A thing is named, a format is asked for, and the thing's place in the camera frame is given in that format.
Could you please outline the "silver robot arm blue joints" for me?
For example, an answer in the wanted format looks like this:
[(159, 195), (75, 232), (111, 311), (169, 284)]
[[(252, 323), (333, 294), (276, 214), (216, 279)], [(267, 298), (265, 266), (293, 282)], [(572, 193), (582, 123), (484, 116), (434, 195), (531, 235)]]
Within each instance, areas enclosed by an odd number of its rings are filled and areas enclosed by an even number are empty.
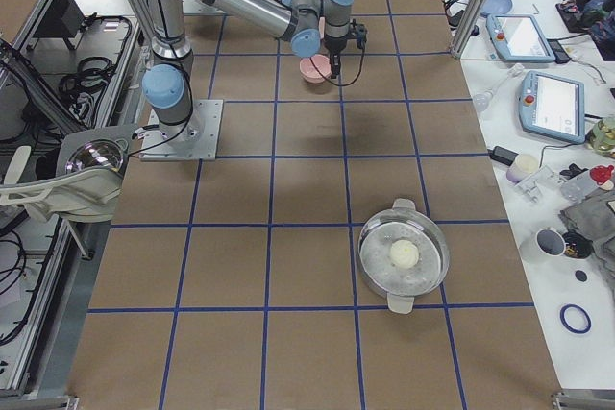
[[(310, 58), (324, 44), (324, 26), (350, 22), (354, 0), (201, 0), (242, 18), (277, 40), (289, 43), (294, 55)], [(154, 62), (187, 73), (192, 47), (185, 34), (182, 0), (129, 0), (150, 42)]]

